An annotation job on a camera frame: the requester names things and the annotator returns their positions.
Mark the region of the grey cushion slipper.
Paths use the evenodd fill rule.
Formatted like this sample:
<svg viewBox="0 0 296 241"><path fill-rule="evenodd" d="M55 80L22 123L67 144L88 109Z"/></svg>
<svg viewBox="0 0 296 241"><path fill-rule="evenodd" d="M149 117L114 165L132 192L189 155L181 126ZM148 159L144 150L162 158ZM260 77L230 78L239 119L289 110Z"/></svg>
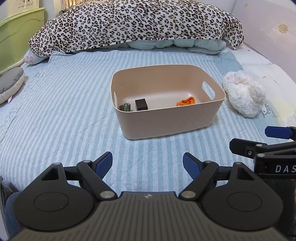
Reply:
<svg viewBox="0 0 296 241"><path fill-rule="evenodd" d="M25 72L23 68L16 67L9 70L3 76L1 76L1 100L0 104L9 100L11 96L14 96L22 87L25 81Z"/></svg>

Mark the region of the dark small cube box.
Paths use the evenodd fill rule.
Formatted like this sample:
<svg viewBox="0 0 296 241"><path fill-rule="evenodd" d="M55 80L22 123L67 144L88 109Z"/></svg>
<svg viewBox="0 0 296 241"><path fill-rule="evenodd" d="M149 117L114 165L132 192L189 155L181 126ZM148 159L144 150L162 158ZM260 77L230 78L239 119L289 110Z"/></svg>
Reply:
<svg viewBox="0 0 296 241"><path fill-rule="evenodd" d="M137 111L148 110L148 105L145 98L135 100L135 108Z"/></svg>

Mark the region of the leopard print blanket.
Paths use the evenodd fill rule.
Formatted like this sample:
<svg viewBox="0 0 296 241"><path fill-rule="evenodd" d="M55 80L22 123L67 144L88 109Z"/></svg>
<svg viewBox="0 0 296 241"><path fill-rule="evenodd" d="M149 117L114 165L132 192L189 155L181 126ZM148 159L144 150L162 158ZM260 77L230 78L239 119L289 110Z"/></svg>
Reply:
<svg viewBox="0 0 296 241"><path fill-rule="evenodd" d="M54 51L89 50L134 41L226 39L244 41L241 22L200 1L81 1L49 20L29 40L40 57Z"/></svg>

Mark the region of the pink padded bed guard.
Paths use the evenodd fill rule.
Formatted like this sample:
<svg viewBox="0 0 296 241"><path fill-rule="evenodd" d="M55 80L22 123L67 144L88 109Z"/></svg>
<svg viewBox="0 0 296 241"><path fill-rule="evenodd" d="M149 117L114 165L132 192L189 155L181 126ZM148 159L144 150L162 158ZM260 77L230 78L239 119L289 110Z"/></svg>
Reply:
<svg viewBox="0 0 296 241"><path fill-rule="evenodd" d="M245 44L280 66L295 80L295 4L292 1L237 1Z"/></svg>

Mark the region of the orange fabric pouch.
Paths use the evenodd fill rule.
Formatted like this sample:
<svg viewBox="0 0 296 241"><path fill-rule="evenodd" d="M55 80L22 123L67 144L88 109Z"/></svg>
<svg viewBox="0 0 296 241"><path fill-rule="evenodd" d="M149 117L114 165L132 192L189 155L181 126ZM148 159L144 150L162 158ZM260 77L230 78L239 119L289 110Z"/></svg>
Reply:
<svg viewBox="0 0 296 241"><path fill-rule="evenodd" d="M176 106L185 106L185 105L191 105L195 104L195 98L194 97L188 97L187 99L182 99L181 101L178 101L176 103Z"/></svg>

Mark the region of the white storage box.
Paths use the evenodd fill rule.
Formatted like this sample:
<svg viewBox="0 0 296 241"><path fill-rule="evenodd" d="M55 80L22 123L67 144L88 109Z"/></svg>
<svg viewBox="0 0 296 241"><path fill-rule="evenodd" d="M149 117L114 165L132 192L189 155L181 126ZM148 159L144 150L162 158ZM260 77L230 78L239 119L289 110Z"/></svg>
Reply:
<svg viewBox="0 0 296 241"><path fill-rule="evenodd" d="M17 15L19 13L39 8L39 0L8 0L6 4L9 15Z"/></svg>

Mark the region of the teal quilted comforter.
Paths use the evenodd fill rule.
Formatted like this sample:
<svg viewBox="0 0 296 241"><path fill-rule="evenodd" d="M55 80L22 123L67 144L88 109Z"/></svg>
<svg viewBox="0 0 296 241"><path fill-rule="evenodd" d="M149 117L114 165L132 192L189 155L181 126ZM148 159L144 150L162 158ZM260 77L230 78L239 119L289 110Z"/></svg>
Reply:
<svg viewBox="0 0 296 241"><path fill-rule="evenodd" d="M127 45L138 50L151 50L176 46L179 48L186 48L193 53L209 55L219 54L226 48L226 42L224 40L215 39L139 40L128 42Z"/></svg>

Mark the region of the green wooden headboard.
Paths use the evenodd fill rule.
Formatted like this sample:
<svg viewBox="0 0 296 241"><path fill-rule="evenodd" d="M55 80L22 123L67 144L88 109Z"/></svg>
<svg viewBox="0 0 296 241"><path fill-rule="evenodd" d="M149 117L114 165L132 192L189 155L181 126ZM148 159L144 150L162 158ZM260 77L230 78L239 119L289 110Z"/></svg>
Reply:
<svg viewBox="0 0 296 241"><path fill-rule="evenodd" d="M29 39L45 24L45 8L32 9L1 22L1 73L19 65Z"/></svg>

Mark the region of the pink pillow corner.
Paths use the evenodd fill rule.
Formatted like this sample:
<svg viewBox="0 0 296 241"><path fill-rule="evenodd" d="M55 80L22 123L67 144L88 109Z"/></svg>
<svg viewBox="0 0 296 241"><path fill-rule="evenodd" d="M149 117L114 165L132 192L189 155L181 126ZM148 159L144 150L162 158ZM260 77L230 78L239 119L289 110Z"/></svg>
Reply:
<svg viewBox="0 0 296 241"><path fill-rule="evenodd" d="M26 54L23 57L23 61L29 65L39 64L46 59L48 59L48 57L41 57L39 55L36 55L30 49L26 52Z"/></svg>

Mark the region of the white fluffy plush toy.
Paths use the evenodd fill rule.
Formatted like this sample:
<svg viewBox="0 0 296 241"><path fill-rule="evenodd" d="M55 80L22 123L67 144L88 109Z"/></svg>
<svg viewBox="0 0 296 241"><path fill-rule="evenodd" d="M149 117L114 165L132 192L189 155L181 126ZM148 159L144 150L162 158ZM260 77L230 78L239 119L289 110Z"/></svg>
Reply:
<svg viewBox="0 0 296 241"><path fill-rule="evenodd" d="M223 89L231 106L246 118L253 118L263 109L264 86L243 70L228 72L223 78Z"/></svg>

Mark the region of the green patterned pouch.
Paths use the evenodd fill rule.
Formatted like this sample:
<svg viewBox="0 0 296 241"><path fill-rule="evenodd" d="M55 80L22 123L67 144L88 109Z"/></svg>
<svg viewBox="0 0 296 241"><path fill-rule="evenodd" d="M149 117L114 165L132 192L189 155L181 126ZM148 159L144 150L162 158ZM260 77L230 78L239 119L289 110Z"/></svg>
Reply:
<svg viewBox="0 0 296 241"><path fill-rule="evenodd" d="M131 105L129 103L124 103L119 106L120 111L129 112L131 110Z"/></svg>

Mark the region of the beige plastic storage basket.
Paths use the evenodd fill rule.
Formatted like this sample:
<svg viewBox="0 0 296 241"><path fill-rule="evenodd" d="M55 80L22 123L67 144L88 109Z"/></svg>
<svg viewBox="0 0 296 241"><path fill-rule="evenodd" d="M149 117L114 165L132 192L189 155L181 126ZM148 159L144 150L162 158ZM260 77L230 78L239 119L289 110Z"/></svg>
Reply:
<svg viewBox="0 0 296 241"><path fill-rule="evenodd" d="M226 94L203 69L194 65L154 65L119 70L110 85L111 101L122 134L129 140L174 135L211 124ZM195 104L176 106L195 98ZM137 111L145 98L148 110ZM124 103L129 112L119 110Z"/></svg>

